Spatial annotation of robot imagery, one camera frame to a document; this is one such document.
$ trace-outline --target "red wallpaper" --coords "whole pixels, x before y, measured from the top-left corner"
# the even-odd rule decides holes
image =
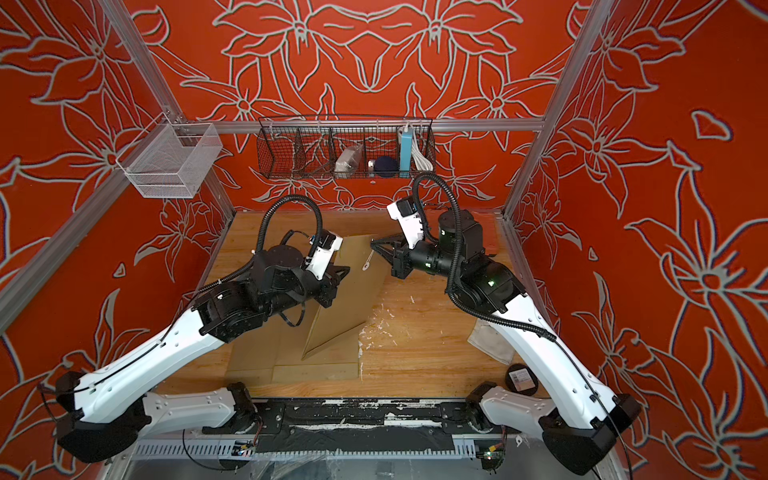
[[[166,326],[189,301],[223,227],[205,186],[194,200],[123,193],[2,335],[0,478],[96,475],[98,464],[55,444],[37,384],[53,388],[67,370],[101,368]]]
[[[0,8],[0,288],[159,109],[96,0]]]
[[[324,112],[540,116],[589,5],[125,3],[187,118],[201,121]],[[505,132],[439,137],[437,171],[460,187],[462,206],[498,208],[531,140],[530,133]],[[254,144],[253,136],[233,136],[233,155],[217,169],[233,203],[243,208],[264,208],[273,192],[286,189],[328,208],[380,208],[405,184],[266,180],[257,173]]]
[[[764,2],[618,2],[515,212],[562,336],[644,406],[635,478],[768,475],[766,33]]]
[[[0,85],[2,288],[159,109],[95,0],[2,2]],[[189,201],[124,192],[0,336],[0,478],[96,475],[55,446],[35,387],[97,369],[170,322],[222,228],[205,187]]]

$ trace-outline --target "black disc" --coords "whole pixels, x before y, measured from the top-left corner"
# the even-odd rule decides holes
[[[526,365],[513,363],[504,375],[507,390],[520,395],[533,396],[538,390],[538,378]]]

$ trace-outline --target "white wire basket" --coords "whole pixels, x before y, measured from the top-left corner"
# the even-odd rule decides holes
[[[125,175],[144,198],[193,198],[221,151],[219,134],[213,124],[203,135],[183,137],[170,124],[158,128]]]

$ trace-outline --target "cardboard sheet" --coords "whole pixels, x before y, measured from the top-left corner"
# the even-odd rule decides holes
[[[351,267],[329,309],[308,302],[296,328],[273,316],[233,342],[228,382],[247,386],[353,379],[359,374],[358,333],[379,298],[389,264],[371,254],[370,235],[346,237],[334,263]],[[286,311],[296,322],[301,306]]]

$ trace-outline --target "label sticker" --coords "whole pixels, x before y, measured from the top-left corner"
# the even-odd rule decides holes
[[[512,383],[515,384],[515,388],[518,390],[518,392],[536,388],[536,384],[533,383],[533,379],[531,378],[531,375],[528,373],[527,369],[520,369],[510,372],[509,378],[512,379]]]

